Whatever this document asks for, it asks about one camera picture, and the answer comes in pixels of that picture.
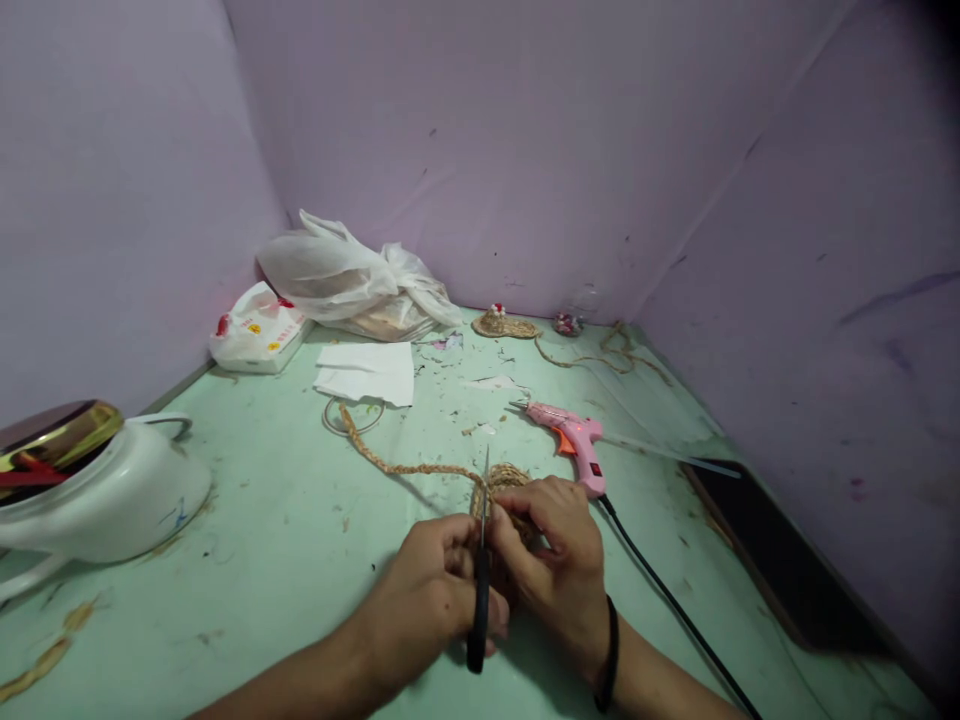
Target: small jar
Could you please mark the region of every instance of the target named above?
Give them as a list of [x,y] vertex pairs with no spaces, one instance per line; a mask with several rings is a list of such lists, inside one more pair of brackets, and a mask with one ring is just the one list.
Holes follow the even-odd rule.
[[600,291],[593,283],[578,288],[564,302],[553,318],[553,329],[561,335],[576,337],[583,332],[583,326],[593,320],[600,309]]

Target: white plastic bag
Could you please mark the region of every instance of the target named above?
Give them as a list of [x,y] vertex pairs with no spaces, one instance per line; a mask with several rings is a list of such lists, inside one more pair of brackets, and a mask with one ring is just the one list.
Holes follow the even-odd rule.
[[276,374],[303,342],[310,320],[259,282],[220,318],[210,354],[225,370]]
[[463,322],[443,283],[400,243],[376,253],[343,223],[303,210],[300,220],[305,231],[271,241],[257,260],[277,292],[307,317],[386,342],[416,340],[437,324]]

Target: jute rope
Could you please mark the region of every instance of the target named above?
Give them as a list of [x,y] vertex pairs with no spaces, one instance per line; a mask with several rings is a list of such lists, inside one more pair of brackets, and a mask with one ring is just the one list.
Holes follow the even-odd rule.
[[[623,338],[623,345],[619,348],[609,347],[610,341],[613,340],[613,338],[615,338],[618,335]],[[546,360],[548,363],[556,365],[557,367],[570,368],[578,363],[583,362],[584,360],[596,360],[598,362],[602,362],[604,365],[620,373],[621,375],[626,375],[628,372],[631,372],[634,368],[636,368],[637,363],[641,363],[642,365],[646,365],[655,373],[657,373],[657,375],[660,376],[660,379],[663,380],[664,385],[666,385],[667,387],[673,386],[673,384],[670,382],[670,378],[667,376],[667,374],[663,370],[658,368],[656,365],[654,365],[652,362],[650,362],[646,358],[639,357],[638,355],[634,355],[631,352],[633,350],[633,342],[630,340],[630,336],[627,335],[626,330],[624,330],[622,322],[618,321],[617,324],[613,326],[613,328],[610,330],[607,336],[600,342],[600,349],[603,350],[603,352],[605,353],[611,353],[613,355],[620,355],[621,357],[623,357],[628,363],[630,363],[630,367],[627,369],[619,368],[616,365],[614,365],[612,362],[607,360],[606,358],[596,357],[594,355],[581,355],[580,357],[576,358],[575,360],[571,360],[570,362],[555,360],[554,358],[547,355],[544,349],[540,346],[540,338],[542,336],[543,336],[543,333],[538,334],[535,338],[533,338],[533,342],[537,346],[537,350],[540,351],[540,356],[544,360]]]
[[[470,498],[470,514],[474,517],[480,517],[483,503],[483,478],[480,477],[480,475],[459,465],[437,465],[428,463],[421,463],[420,465],[389,465],[368,448],[366,443],[360,438],[360,433],[357,432],[357,426],[354,424],[353,418],[350,417],[350,413],[343,403],[340,403],[340,417],[343,419],[343,425],[347,429],[347,435],[350,436],[350,442],[357,448],[357,452],[380,468],[381,472],[385,475],[462,475],[472,480],[474,492]],[[530,482],[530,476],[510,463],[499,463],[491,467],[490,482],[487,486],[487,517],[493,512],[490,503],[493,501],[494,495],[506,488],[522,487],[528,482]],[[511,519],[513,520],[514,527],[520,532],[520,537],[525,543],[529,543],[529,541],[537,535],[536,530],[529,523],[512,516]]]

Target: white mug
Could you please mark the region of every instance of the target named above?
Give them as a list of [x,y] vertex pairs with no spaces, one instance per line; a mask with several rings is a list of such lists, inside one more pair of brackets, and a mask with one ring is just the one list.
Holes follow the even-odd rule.
[[50,553],[0,583],[0,602],[46,580],[70,560],[110,563],[141,555],[180,530],[210,492],[210,468],[150,427],[182,413],[129,418],[87,467],[60,485],[0,507],[0,547]]

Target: hand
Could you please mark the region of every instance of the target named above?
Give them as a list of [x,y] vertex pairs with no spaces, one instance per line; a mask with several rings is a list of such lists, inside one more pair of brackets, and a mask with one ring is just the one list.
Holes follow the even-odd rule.
[[[522,601],[546,624],[591,685],[610,645],[603,587],[603,541],[579,485],[550,476],[494,498],[491,546],[506,563]],[[507,512],[529,516],[550,544],[529,552]]]
[[[479,532],[479,521],[470,515],[418,522],[347,621],[369,648],[377,690],[392,697],[473,627],[476,586],[473,551],[467,543]],[[491,588],[488,633],[505,638],[509,619],[507,601]],[[488,637],[487,656],[495,651]]]

